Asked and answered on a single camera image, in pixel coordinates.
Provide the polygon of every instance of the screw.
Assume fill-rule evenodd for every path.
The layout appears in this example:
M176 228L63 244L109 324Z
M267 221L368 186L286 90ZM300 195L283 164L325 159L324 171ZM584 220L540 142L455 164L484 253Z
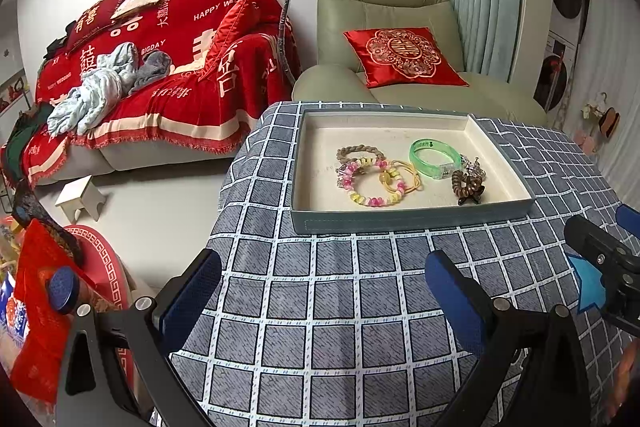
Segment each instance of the screw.
M511 303L507 299L498 297L497 299L494 299L494 308L501 312L505 312L511 308Z
M558 306L556 306L556 315L559 315L564 319L567 318L569 316L569 308L564 304L558 304Z
M89 304L82 304L78 307L78 317L84 317L91 313L91 306Z
M141 297L136 301L136 309L141 312L147 310L151 306L152 302L151 297Z

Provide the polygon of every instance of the blue checkered tablecloth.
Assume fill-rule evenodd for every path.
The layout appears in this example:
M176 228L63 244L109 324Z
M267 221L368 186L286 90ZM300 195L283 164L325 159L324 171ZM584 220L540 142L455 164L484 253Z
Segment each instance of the blue checkered tablecloth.
M618 198L564 134L479 119L537 194L529 216L414 232L297 235L290 217L296 131L306 108L385 106L279 103L233 161L209 247L223 280L172 363L218 427L427 427L476 357L456 342L424 281L442 249L490 296L520 309L564 303L587 364L593 418L628 334L596 309L577 314L564 222L586 216L638 253L615 225ZM506 410L522 371L513 363L485 425ZM161 418L154 416L156 425Z

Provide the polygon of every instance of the red cushion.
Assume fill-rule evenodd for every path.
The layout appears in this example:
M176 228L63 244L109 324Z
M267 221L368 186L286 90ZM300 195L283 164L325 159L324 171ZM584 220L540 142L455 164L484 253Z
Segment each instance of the red cushion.
M67 54L72 53L96 33L113 26L111 16L125 0L99 0L78 19L66 42Z
M428 28L353 30L344 35L362 62L369 88L392 84L468 87L449 66Z
M201 76L217 69L228 47L247 35L260 22L260 9L251 0L239 0L223 19L213 37Z

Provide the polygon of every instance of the small stool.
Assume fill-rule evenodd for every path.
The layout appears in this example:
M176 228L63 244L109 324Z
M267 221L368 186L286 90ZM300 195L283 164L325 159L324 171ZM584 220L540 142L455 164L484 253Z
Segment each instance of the small stool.
M72 225L76 223L76 210L82 208L94 218L94 221L98 221L100 217L98 205L104 203L106 198L100 193L100 190L95 188L91 178L91 176L87 176L66 184L58 196L56 206L62 208Z

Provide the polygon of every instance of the blue star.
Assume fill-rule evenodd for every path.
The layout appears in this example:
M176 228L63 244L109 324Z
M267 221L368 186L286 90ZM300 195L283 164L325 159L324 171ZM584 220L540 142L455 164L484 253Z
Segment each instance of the blue star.
M574 267L578 278L580 297L578 299L578 313L596 306L602 308L606 298L604 286L600 283L602 274L589 261L582 257L566 254L569 263Z

